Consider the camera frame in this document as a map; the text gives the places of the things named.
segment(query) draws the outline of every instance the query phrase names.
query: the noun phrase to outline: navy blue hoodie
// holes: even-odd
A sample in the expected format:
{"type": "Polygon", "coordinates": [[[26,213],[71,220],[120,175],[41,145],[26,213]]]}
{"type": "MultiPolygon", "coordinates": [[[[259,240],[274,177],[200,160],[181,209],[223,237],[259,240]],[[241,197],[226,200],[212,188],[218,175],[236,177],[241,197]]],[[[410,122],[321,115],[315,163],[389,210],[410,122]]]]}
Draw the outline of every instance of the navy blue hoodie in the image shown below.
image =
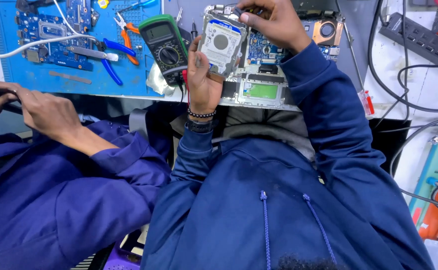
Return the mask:
{"type": "Polygon", "coordinates": [[[283,255],[348,269],[433,269],[396,182],[379,167],[385,158],[371,148],[350,79],[313,42],[281,68],[317,170],[282,142],[234,139],[213,152],[211,133],[186,130],[141,270],[264,270],[283,255]]]}

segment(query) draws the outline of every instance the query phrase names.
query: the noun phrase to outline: sleeve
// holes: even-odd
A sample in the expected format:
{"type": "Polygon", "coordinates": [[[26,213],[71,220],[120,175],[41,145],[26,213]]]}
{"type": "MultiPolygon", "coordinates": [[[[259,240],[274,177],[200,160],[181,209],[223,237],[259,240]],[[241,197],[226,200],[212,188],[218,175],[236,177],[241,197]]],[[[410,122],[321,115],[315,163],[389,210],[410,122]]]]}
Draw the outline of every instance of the sleeve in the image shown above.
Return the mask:
{"type": "Polygon", "coordinates": [[[164,187],[152,215],[141,269],[169,269],[202,181],[210,171],[212,132],[185,130],[177,147],[171,183],[164,187]]]}
{"type": "Polygon", "coordinates": [[[433,269],[396,182],[380,168],[385,157],[371,147],[369,122],[350,78],[314,42],[281,67],[327,188],[370,222],[406,269],[433,269]]]}
{"type": "Polygon", "coordinates": [[[126,147],[91,158],[104,177],[66,182],[55,202],[57,241],[72,263],[149,223],[158,191],[170,179],[162,156],[137,133],[126,147]]]}

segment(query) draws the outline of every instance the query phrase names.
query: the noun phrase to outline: blue silicone repair mat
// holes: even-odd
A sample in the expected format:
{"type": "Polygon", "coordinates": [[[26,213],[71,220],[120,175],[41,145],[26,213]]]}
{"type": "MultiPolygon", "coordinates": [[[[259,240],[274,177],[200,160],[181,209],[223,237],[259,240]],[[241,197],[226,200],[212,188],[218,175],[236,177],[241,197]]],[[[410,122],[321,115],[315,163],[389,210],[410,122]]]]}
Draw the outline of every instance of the blue silicone repair mat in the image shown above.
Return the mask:
{"type": "MultiPolygon", "coordinates": [[[[101,41],[106,38],[124,44],[124,40],[120,35],[120,27],[113,18],[115,17],[115,11],[136,2],[136,0],[112,0],[106,9],[102,9],[97,1],[93,1],[91,6],[100,14],[100,17],[89,34],[101,41]]],[[[129,9],[122,12],[122,16],[127,23],[131,22],[137,27],[140,21],[160,14],[160,3],[160,0],[158,0],[155,5],[147,8],[129,9]]],[[[14,19],[18,10],[15,8],[15,4],[14,0],[0,0],[0,54],[11,52],[19,47],[18,25],[14,19]]],[[[65,2],[60,1],[59,4],[63,13],[66,14],[65,2]]],[[[60,18],[59,11],[54,4],[48,7],[40,7],[38,13],[60,18]]],[[[25,88],[41,92],[161,97],[162,95],[146,86],[149,70],[154,63],[149,49],[144,44],[143,39],[140,38],[140,35],[129,31],[129,37],[131,38],[132,48],[137,52],[139,66],[133,65],[123,52],[109,48],[105,51],[119,55],[119,61],[112,61],[111,64],[116,74],[123,81],[122,86],[117,85],[112,80],[99,59],[90,57],[88,62],[92,63],[92,71],[86,71],[53,63],[30,62],[23,58],[21,53],[18,53],[12,57],[1,59],[4,79],[6,82],[19,83],[25,88]],[[142,50],[136,48],[138,45],[142,46],[142,50]],[[51,76],[49,71],[89,79],[92,83],[86,84],[63,77],[51,76]]]]}

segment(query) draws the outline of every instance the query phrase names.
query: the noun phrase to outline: power strip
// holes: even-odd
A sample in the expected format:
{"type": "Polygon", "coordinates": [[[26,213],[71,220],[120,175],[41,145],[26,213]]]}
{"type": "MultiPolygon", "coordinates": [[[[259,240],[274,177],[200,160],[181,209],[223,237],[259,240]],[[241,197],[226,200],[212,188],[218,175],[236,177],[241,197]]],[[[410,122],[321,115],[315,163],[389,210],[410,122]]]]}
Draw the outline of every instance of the power strip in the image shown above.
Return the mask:
{"type": "MultiPolygon", "coordinates": [[[[402,38],[402,14],[396,12],[391,15],[387,26],[381,27],[379,33],[404,45],[402,38]]],[[[438,35],[421,26],[415,21],[406,18],[407,48],[421,57],[438,65],[438,35]]]]}

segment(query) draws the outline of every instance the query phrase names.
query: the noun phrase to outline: hard drive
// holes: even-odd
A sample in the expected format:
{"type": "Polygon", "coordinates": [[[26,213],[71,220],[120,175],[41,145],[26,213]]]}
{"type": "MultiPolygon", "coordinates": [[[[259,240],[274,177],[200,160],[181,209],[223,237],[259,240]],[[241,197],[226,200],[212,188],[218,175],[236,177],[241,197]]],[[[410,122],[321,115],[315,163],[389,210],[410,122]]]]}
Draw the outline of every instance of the hard drive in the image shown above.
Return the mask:
{"type": "Polygon", "coordinates": [[[240,45],[247,36],[246,25],[209,11],[204,15],[198,50],[209,60],[210,73],[227,77],[236,68],[240,45]]]}

